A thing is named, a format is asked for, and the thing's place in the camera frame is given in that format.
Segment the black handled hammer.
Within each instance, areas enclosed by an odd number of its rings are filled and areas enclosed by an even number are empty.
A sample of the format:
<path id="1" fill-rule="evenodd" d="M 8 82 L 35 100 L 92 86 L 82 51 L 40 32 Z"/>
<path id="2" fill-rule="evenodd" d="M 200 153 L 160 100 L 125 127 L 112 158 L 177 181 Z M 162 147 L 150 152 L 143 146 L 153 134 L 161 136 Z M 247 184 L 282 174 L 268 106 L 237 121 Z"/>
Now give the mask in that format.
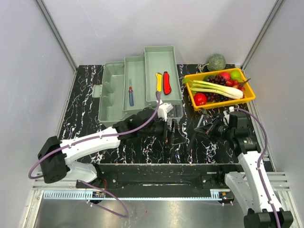
<path id="1" fill-rule="evenodd" d="M 201 117 L 200 117 L 200 119 L 199 119 L 199 122 L 198 122 L 198 124 L 196 125 L 196 128 L 198 128 L 198 127 L 200 127 L 201 126 L 201 124 L 202 124 L 202 122 L 203 122 L 203 119 L 207 116 L 207 111 L 205 110 L 205 109 L 202 109 L 201 110 L 202 111 L 202 113 L 201 113 Z M 196 140 L 196 135 L 197 135 L 197 132 L 196 131 L 194 131 L 194 133 L 193 133 L 193 135 L 192 135 L 192 137 L 191 137 L 191 139 L 190 139 L 190 142 L 189 142 L 189 144 L 188 144 L 188 147 L 187 147 L 187 153 L 190 153 L 191 152 L 191 150 L 192 150 L 192 148 L 193 148 L 193 145 L 194 145 L 194 143 L 195 143 L 195 140 Z"/>

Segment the red utility knife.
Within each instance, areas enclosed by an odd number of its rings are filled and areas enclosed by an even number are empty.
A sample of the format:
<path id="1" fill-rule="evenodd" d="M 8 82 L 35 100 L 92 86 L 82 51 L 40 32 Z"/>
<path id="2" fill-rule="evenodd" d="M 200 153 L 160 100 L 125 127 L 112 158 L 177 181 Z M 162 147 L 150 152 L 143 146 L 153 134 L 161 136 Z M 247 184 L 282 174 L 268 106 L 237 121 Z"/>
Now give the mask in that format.
<path id="1" fill-rule="evenodd" d="M 163 73 L 163 92 L 165 95 L 171 93 L 170 75 L 167 71 L 164 71 Z"/>

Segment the yellow utility knife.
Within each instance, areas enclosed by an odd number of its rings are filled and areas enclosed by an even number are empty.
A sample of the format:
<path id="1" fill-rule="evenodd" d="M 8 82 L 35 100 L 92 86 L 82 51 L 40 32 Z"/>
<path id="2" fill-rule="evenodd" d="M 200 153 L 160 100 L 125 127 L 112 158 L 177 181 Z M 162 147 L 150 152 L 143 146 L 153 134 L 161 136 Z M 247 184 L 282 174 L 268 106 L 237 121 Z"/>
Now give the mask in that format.
<path id="1" fill-rule="evenodd" d="M 162 74 L 157 72 L 156 73 L 156 89 L 158 92 L 161 92 L 162 91 Z"/>

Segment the clear plastic tool box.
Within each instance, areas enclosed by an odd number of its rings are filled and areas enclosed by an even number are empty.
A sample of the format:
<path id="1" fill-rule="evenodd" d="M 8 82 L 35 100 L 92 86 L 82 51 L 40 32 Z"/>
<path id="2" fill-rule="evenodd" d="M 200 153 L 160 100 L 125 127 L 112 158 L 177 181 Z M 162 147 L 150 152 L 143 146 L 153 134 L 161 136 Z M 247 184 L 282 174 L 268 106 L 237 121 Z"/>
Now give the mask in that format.
<path id="1" fill-rule="evenodd" d="M 104 66 L 101 84 L 93 87 L 92 96 L 98 98 L 98 120 L 106 127 L 136 114 L 146 107 L 157 105 L 156 73 L 170 75 L 171 93 L 163 92 L 161 99 L 172 105 L 182 105 L 182 92 L 173 46 L 145 47 L 138 57 L 125 57 L 121 62 Z M 132 81 L 134 106 L 129 105 L 129 79 Z"/>

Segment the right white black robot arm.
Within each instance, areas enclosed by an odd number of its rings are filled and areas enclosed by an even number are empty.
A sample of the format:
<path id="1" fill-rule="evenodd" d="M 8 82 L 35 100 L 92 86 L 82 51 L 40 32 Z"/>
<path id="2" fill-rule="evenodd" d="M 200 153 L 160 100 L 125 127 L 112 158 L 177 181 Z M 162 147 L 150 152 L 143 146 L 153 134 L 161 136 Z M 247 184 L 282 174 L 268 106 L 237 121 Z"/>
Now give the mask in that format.
<path id="1" fill-rule="evenodd" d="M 217 184 L 229 187 L 244 213 L 246 228 L 289 228 L 294 222 L 290 211 L 284 210 L 266 173 L 258 142 L 250 134 L 249 119 L 258 118 L 250 112 L 233 108 L 225 117 L 217 117 L 205 125 L 198 124 L 195 133 L 211 141 L 224 140 L 229 145 L 244 175 L 238 171 L 224 171 L 216 176 Z"/>

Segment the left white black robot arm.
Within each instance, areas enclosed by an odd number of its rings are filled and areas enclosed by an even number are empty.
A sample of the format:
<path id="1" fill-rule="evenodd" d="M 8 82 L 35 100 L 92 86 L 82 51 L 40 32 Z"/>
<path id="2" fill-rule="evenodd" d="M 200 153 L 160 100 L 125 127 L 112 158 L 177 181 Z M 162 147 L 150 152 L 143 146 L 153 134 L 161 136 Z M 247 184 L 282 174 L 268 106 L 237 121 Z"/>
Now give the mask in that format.
<path id="1" fill-rule="evenodd" d="M 103 176 L 93 164 L 81 163 L 78 159 L 95 152 L 116 149 L 145 137 L 156 137 L 169 145 L 184 143 L 179 132 L 182 116 L 182 105 L 161 102 L 157 111 L 146 107 L 137 114 L 91 135 L 65 141 L 52 136 L 38 153 L 41 178 L 46 184 L 63 179 L 82 180 L 97 188 L 101 186 Z"/>

